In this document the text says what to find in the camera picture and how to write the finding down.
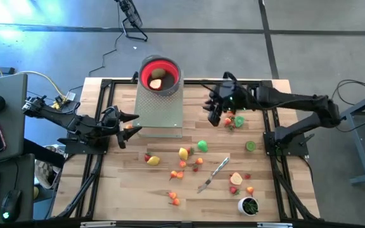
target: cylindrical container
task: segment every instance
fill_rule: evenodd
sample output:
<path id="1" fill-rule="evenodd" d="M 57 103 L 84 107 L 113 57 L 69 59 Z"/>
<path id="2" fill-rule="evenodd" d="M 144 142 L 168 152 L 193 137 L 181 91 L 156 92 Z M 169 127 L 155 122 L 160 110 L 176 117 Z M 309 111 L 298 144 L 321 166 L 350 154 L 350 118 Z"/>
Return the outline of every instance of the cylindrical container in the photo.
<path id="1" fill-rule="evenodd" d="M 253 197 L 244 197 L 243 199 L 239 200 L 239 203 L 238 203 L 238 209 L 239 209 L 239 212 L 241 212 L 242 214 L 245 214 L 245 215 L 248 215 L 248 216 L 254 216 L 256 215 L 257 213 L 254 213 L 254 214 L 249 214 L 245 211 L 245 209 L 243 208 L 243 203 L 246 202 L 246 201 L 250 201 L 250 200 L 254 200 L 257 204 L 257 209 L 260 210 L 259 208 L 259 202 L 257 202 L 257 200 Z"/>
<path id="2" fill-rule="evenodd" d="M 153 90 L 149 87 L 152 80 L 151 72 L 154 69 L 164 69 L 165 76 L 162 78 L 162 90 Z M 145 58 L 142 62 L 142 67 L 139 72 L 140 84 L 150 92 L 159 94 L 161 96 L 171 96 L 178 91 L 179 83 L 181 79 L 181 71 L 177 63 L 169 58 L 165 58 L 159 55 L 151 55 Z"/>

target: knife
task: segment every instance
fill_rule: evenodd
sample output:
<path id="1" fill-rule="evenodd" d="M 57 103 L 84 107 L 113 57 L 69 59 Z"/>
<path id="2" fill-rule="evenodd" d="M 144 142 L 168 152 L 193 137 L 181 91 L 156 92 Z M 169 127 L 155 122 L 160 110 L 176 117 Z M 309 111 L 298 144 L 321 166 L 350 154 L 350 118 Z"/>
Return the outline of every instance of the knife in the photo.
<path id="1" fill-rule="evenodd" d="M 222 163 L 219 165 L 219 167 L 210 175 L 208 180 L 205 181 L 205 183 L 198 189 L 197 193 L 202 192 L 204 189 L 206 189 L 208 187 L 208 185 L 212 181 L 212 178 L 214 177 L 214 175 L 216 175 L 219 171 L 221 171 L 221 169 L 229 162 L 229 160 L 230 160 L 229 158 L 225 158 L 225 160 L 222 161 Z"/>

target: wooden tabletop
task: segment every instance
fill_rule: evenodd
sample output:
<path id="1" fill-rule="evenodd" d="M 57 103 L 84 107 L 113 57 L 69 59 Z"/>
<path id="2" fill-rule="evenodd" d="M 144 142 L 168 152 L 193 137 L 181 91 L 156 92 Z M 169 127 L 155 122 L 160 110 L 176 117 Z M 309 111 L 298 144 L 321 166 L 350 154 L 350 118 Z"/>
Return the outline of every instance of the wooden tabletop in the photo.
<path id="1" fill-rule="evenodd" d="M 86 78 L 78 114 L 94 116 L 100 84 L 101 78 Z M 272 84 L 281 92 L 291 92 L 288 80 L 273 80 Z M 279 221 L 271 164 L 265 154 L 262 139 L 262 112 L 240 112 L 245 123 L 233 132 L 225 129 L 222 121 L 219 127 L 213 127 L 207 120 L 208 113 L 202 110 L 208 92 L 200 85 L 184 86 L 181 139 L 135 135 L 127 142 L 125 149 L 120 149 L 116 138 L 111 138 L 101 170 L 94 220 Z M 116 85 L 114 105 L 123 112 L 134 113 L 135 100 L 136 85 Z M 279 108 L 278 113 L 283 126 L 297 121 L 294 110 Z M 197 152 L 188 160 L 188 163 L 194 163 L 197 158 L 203 158 L 200 171 L 193 172 L 186 167 L 183 180 L 169 181 L 170 171 L 182 170 L 179 168 L 179 148 L 196 147 L 201 140 L 208 142 L 209 151 Z M 254 141 L 257 149 L 246 152 L 247 141 Z M 158 166 L 146 164 L 144 154 L 147 151 L 160 157 Z M 197 194 L 198 186 L 209 178 L 226 157 L 230 157 L 230 162 L 214 177 L 208 188 Z M 76 155 L 66 162 L 52 215 L 62 212 L 79 190 L 85 160 L 85 155 Z M 318 217 L 307 165 L 300 158 L 288 157 L 288 166 L 294 191 L 311 213 Z M 249 173 L 252 176 L 250 180 L 243 181 L 239 186 L 241 193 L 236 196 L 229 192 L 228 179 L 233 172 L 242 176 Z M 248 196 L 245 191 L 248 186 L 254 187 L 253 196 L 260 204 L 259 214 L 253 217 L 241 215 L 237 209 L 238 201 Z M 172 200 L 167 192 L 171 191 L 177 193 L 181 200 L 180 206 L 169 204 Z M 87 210 L 89 192 L 86 196 L 84 212 Z M 286 194 L 283 194 L 283 199 L 286 212 L 290 214 Z"/>

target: potted plant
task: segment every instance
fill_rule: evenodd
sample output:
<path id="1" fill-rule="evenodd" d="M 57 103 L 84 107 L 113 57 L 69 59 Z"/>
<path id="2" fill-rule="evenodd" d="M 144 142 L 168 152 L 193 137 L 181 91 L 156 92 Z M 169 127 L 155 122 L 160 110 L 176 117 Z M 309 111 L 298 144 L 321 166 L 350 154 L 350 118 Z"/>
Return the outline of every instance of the potted plant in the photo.
<path id="1" fill-rule="evenodd" d="M 245 197 L 238 203 L 239 212 L 254 216 L 259 212 L 259 202 L 253 197 Z"/>

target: concrete floor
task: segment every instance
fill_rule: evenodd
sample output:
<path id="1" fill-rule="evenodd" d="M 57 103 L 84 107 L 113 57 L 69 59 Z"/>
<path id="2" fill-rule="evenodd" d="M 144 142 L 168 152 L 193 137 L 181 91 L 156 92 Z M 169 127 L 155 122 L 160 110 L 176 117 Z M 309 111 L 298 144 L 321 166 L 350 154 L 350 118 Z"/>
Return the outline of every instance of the concrete floor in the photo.
<path id="1" fill-rule="evenodd" d="M 264 2 L 270 29 L 365 31 L 364 0 Z M 144 28 L 263 29 L 256 0 L 135 0 L 135 4 Z M 112 0 L 0 0 L 0 23 L 118 27 Z M 68 91 L 82 85 L 88 72 L 101 65 L 101 55 L 113 48 L 118 35 L 0 28 L 0 65 L 45 73 L 62 91 Z M 185 77 L 221 77 L 229 70 L 239 78 L 272 78 L 263 34 L 171 31 L 148 35 L 147 43 L 120 38 L 118 51 L 105 58 L 106 68 L 91 76 L 131 77 L 144 57 L 161 54 L 176 60 Z M 278 75 L 290 80 L 294 93 L 331 95 L 340 80 L 365 82 L 365 35 L 272 35 L 271 39 Z M 35 75 L 29 77 L 29 91 L 56 96 L 53 87 Z M 365 88 L 345 86 L 341 93 L 355 103 L 365 97 Z M 341 111 L 348 107 L 338 98 L 335 102 Z M 307 114 L 299 112 L 298 117 Z M 313 133 L 308 147 L 321 217 L 365 225 L 365 184 L 349 184 L 350 178 L 363 174 L 351 135 L 335 129 L 316 129 Z M 63 129 L 45 120 L 26 120 L 25 137 L 39 144 L 54 144 L 64 135 Z M 35 207 L 36 219 L 44 217 L 44 204 Z"/>

